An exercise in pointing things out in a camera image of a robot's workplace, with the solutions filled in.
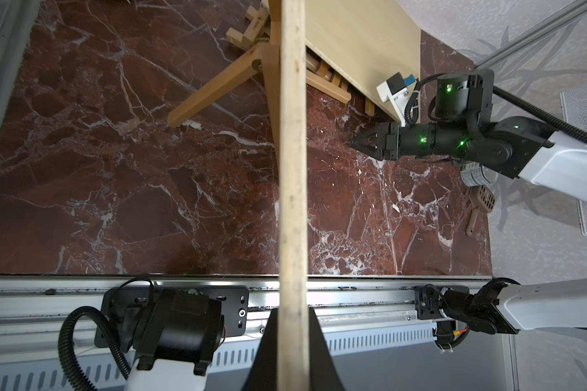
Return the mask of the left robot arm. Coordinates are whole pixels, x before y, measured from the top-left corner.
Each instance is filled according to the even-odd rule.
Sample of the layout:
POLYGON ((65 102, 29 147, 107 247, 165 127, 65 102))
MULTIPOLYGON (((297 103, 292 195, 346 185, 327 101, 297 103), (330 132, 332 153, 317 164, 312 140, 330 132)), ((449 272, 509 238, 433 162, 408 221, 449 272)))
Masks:
MULTIPOLYGON (((122 377, 125 390, 205 390, 208 368, 215 354, 226 341, 228 329, 223 314, 223 302, 203 293, 182 289, 155 288, 150 278, 133 278, 105 293, 104 312, 91 306, 81 306, 64 320, 58 336, 60 366, 74 390, 97 390, 81 368, 73 336, 78 320, 88 318, 97 326, 122 377), (136 281, 148 282, 146 298, 118 299, 125 286, 136 281), (129 364, 125 353, 135 349, 135 361, 129 364)), ((284 377, 277 361, 279 338, 284 336, 279 322, 280 307, 271 310, 249 374, 241 390, 285 390, 279 385, 284 377)), ((315 311, 308 308, 309 379, 308 390, 346 390, 315 311)))

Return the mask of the wooden easel frame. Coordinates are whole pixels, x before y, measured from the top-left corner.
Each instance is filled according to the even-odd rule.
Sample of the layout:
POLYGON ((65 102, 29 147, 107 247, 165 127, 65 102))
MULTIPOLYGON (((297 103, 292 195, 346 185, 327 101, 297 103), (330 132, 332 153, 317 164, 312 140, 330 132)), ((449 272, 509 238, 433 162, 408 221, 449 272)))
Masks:
POLYGON ((167 117, 167 125, 177 127, 215 101, 261 73, 267 95, 272 138, 280 153, 280 60, 282 49, 282 2, 270 1, 250 16, 246 32, 229 29, 227 40, 245 53, 193 93, 167 117))

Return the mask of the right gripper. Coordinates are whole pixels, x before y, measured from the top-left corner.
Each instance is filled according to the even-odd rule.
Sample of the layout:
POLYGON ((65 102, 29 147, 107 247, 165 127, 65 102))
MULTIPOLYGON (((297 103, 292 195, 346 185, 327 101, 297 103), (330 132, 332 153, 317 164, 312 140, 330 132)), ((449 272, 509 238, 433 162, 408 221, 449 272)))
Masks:
POLYGON ((397 161, 403 156, 461 156, 470 140, 467 129, 445 122, 400 127, 399 123, 379 123, 362 130, 349 141, 350 148, 376 161, 397 161), (384 142, 377 145, 379 134, 384 142))

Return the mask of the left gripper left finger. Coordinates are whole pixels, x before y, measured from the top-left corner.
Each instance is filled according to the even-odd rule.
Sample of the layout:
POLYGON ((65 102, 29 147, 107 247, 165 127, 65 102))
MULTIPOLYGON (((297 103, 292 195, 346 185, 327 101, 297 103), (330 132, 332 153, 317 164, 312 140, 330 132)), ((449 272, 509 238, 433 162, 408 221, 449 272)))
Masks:
POLYGON ((243 391, 277 390, 278 309, 273 309, 243 391))

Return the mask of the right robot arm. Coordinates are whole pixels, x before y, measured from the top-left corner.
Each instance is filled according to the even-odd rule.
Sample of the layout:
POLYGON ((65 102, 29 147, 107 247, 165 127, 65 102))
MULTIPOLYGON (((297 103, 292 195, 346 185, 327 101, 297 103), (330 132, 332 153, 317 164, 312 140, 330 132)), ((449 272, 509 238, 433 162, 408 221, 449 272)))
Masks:
MULTIPOLYGON (((404 156, 444 156, 476 163, 509 179, 528 182, 587 203, 587 132, 495 86, 490 69, 437 73, 429 122, 417 121, 427 79, 396 74, 378 87, 397 122, 384 122, 350 140, 351 148, 377 161, 404 156)), ((469 332, 516 334, 543 328, 587 331, 587 279, 521 285, 495 278, 477 293, 461 286, 422 285, 414 290, 420 320, 458 321, 458 330, 437 329, 443 349, 469 332)))

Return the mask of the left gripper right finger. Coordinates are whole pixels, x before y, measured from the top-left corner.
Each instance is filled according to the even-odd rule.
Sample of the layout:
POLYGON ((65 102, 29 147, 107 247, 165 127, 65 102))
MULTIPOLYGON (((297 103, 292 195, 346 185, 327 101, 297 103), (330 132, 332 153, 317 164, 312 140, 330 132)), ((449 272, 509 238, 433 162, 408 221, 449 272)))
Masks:
POLYGON ((344 391, 313 308, 309 307, 310 390, 344 391))

